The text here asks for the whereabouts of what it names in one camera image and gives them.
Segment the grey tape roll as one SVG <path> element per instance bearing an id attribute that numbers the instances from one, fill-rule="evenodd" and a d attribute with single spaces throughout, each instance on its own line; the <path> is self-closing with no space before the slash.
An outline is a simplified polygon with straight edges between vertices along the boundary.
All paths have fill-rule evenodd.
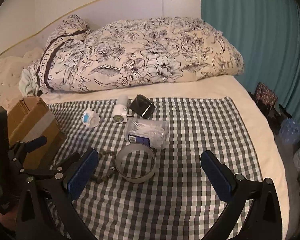
<path id="1" fill-rule="evenodd" d="M 143 183 L 157 172 L 158 161 L 150 147 L 143 144 L 129 144 L 116 155 L 115 168 L 126 181 Z"/>

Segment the clear cotton swab jar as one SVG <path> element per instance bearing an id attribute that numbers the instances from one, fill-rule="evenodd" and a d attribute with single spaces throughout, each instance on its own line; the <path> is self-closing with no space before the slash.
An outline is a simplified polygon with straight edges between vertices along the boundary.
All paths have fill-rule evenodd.
<path id="1" fill-rule="evenodd" d="M 170 125 L 167 121 L 130 118 L 125 124 L 125 140 L 162 150 L 168 147 Z"/>

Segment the brown cardboard box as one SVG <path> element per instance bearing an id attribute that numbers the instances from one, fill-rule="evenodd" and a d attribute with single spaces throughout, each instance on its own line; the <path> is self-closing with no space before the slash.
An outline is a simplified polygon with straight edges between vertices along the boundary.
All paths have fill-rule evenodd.
<path id="1" fill-rule="evenodd" d="M 54 114 L 38 96 L 19 100 L 8 113 L 7 126 L 10 145 L 32 141 L 42 135 L 47 138 L 45 145 L 27 155 L 26 169 L 48 168 L 66 139 Z"/>

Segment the white bear toy blue star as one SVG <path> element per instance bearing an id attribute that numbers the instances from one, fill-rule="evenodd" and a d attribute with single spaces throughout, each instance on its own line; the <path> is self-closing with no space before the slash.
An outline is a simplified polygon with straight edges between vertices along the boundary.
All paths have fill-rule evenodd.
<path id="1" fill-rule="evenodd" d="M 82 122 L 88 128 L 95 128 L 100 123 L 100 116 L 88 107 L 82 114 Z"/>

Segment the white bed sheet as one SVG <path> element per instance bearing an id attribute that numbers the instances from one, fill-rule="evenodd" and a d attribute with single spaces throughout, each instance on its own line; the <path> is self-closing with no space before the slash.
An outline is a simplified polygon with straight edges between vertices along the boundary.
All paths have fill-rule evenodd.
<path id="1" fill-rule="evenodd" d="M 134 98 L 142 94 L 148 98 L 221 99 L 234 102 L 253 142 L 263 177 L 273 180 L 282 216 L 282 236 L 286 237 L 289 224 L 289 196 L 286 172 L 268 122 L 245 88 L 233 77 L 222 75 L 195 82 L 156 83 L 121 89 L 88 93 L 49 92 L 42 95 L 46 103 L 117 99 L 125 94 Z"/>

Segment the cream tufted headboard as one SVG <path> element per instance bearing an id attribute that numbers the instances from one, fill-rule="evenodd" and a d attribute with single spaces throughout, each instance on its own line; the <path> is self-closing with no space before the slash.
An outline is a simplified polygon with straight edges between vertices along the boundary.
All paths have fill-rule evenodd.
<path id="1" fill-rule="evenodd" d="M 24 56 L 8 56 L 0 59 L 0 106 L 10 111 L 23 98 L 19 90 L 19 81 L 23 69 L 39 59 L 43 50 L 34 48 Z"/>

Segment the white lint remover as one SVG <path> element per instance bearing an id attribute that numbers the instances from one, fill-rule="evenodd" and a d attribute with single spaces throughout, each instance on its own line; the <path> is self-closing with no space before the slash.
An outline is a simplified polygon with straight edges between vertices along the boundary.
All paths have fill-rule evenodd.
<path id="1" fill-rule="evenodd" d="M 115 123 L 122 124 L 127 122 L 129 98 L 126 95 L 121 95 L 116 101 L 113 109 L 112 118 Z"/>

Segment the mint green towel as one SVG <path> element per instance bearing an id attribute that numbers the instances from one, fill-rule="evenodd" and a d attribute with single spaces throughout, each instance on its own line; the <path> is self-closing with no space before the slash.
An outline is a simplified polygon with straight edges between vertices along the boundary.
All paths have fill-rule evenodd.
<path id="1" fill-rule="evenodd" d="M 36 77 L 28 69 L 22 70 L 18 87 L 22 96 L 41 96 L 43 94 Z"/>

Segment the black square device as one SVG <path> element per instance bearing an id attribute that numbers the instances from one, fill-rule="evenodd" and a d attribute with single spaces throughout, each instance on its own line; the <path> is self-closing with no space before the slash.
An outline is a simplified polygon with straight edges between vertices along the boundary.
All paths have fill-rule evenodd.
<path id="1" fill-rule="evenodd" d="M 155 105 L 144 95 L 138 94 L 129 108 L 140 117 L 148 119 L 153 114 Z"/>

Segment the blue plastic bag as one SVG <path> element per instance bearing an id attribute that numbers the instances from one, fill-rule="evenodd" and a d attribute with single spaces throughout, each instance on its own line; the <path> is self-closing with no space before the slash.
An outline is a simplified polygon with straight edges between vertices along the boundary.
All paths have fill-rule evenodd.
<path id="1" fill-rule="evenodd" d="M 292 118 L 281 123 L 279 137 L 284 145 L 293 145 L 300 141 L 300 125 Z"/>

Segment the patterned dark box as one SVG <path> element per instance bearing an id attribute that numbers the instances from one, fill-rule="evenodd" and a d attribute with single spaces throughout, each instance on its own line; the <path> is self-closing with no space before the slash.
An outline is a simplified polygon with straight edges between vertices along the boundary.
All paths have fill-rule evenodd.
<path id="1" fill-rule="evenodd" d="M 264 83 L 259 82 L 253 94 L 253 99 L 260 111 L 263 114 L 268 114 L 277 103 L 278 96 Z"/>

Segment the floral quilt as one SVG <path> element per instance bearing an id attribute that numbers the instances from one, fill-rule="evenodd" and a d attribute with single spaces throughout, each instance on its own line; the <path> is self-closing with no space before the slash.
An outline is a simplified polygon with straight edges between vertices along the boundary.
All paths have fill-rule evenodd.
<path id="1" fill-rule="evenodd" d="M 42 93 L 94 92 L 238 75 L 240 52 L 199 18 L 120 20 L 93 30 L 70 15 L 27 68 Z"/>

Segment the teal curtain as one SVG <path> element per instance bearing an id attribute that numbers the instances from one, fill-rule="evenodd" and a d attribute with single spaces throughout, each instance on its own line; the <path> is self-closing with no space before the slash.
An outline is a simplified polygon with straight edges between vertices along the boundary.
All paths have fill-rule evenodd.
<path id="1" fill-rule="evenodd" d="M 295 0 L 201 0 L 202 19 L 242 54 L 237 80 L 253 92 L 259 82 L 300 125 L 300 7 Z"/>

